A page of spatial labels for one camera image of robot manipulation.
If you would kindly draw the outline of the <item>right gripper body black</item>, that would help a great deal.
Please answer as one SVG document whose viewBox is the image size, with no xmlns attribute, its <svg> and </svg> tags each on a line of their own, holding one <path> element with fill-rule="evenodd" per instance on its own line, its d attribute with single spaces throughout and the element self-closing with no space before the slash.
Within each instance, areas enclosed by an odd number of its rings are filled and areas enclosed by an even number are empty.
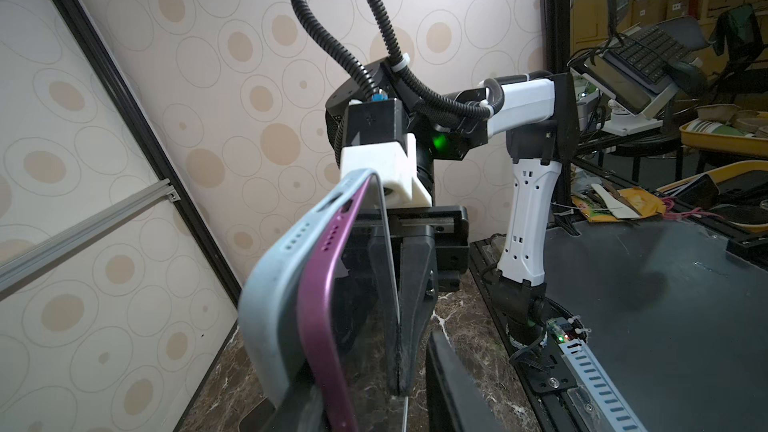
<svg viewBox="0 0 768 432">
<path fill-rule="evenodd" d="M 439 292 L 460 289 L 460 276 L 468 269 L 469 218 L 465 207 L 458 205 L 428 208 L 389 209 L 388 223 L 392 244 L 397 290 L 402 290 L 405 259 L 405 240 L 420 237 L 431 228 L 435 243 Z"/>
</svg>

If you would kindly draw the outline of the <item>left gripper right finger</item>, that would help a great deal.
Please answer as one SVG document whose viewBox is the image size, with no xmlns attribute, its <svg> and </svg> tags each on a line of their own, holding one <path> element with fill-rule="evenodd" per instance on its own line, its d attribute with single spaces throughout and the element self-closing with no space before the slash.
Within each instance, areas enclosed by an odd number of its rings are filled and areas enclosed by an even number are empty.
<svg viewBox="0 0 768 432">
<path fill-rule="evenodd" d="M 430 431 L 503 431 L 445 334 L 429 336 L 425 359 Z"/>
</svg>

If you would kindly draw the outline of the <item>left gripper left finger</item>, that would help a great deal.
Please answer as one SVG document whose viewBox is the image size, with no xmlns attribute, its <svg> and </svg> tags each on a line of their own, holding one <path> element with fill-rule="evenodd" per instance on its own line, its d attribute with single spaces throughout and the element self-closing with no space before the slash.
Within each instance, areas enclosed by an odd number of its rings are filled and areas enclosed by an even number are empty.
<svg viewBox="0 0 768 432">
<path fill-rule="evenodd" d="M 263 399 L 238 425 L 239 431 L 323 431 L 324 405 L 310 371 L 300 371 L 282 402 Z"/>
</svg>

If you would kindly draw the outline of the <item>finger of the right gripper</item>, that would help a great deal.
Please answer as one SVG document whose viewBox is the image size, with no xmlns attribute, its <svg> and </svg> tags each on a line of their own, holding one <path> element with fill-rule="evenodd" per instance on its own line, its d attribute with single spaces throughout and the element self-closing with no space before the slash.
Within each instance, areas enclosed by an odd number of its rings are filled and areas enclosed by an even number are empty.
<svg viewBox="0 0 768 432">
<path fill-rule="evenodd" d="M 399 273 L 396 390 L 399 396 L 407 396 L 418 369 L 418 349 L 437 302 L 434 234 L 404 237 L 396 265 Z"/>
</svg>

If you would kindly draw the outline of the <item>purple smartphone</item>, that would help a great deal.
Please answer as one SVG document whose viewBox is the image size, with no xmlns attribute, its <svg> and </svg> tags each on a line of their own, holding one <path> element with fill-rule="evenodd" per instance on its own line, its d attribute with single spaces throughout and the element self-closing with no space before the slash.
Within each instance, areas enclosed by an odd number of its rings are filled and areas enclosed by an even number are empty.
<svg viewBox="0 0 768 432">
<path fill-rule="evenodd" d="M 333 431 L 392 431 L 399 309 L 376 173 L 334 199 L 298 287 L 300 341 Z"/>
</svg>

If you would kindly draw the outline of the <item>light blue phone case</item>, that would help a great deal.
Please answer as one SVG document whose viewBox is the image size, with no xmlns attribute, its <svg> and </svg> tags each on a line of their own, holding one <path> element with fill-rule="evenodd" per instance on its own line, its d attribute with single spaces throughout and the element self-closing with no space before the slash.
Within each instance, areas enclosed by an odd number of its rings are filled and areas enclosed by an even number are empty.
<svg viewBox="0 0 768 432">
<path fill-rule="evenodd" d="M 296 324 L 297 288 L 321 233 L 377 174 L 354 170 L 288 229 L 254 266 L 238 303 L 238 325 L 262 390 L 279 406 L 304 362 Z"/>
</svg>

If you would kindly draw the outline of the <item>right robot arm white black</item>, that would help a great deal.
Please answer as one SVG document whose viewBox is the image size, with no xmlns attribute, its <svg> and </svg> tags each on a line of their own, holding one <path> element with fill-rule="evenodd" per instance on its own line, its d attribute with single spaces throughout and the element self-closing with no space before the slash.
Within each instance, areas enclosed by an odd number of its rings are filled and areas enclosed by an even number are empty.
<svg viewBox="0 0 768 432">
<path fill-rule="evenodd" d="M 491 138 L 505 137 L 512 206 L 489 295 L 506 320 L 516 356 L 542 349 L 552 314 L 545 296 L 545 229 L 563 165 L 577 144 L 571 75 L 537 71 L 489 78 L 445 96 L 422 84 L 404 63 L 382 59 L 360 66 L 331 94 L 325 110 L 341 171 L 375 170 L 387 207 L 400 215 L 437 213 L 436 161 L 460 161 Z"/>
</svg>

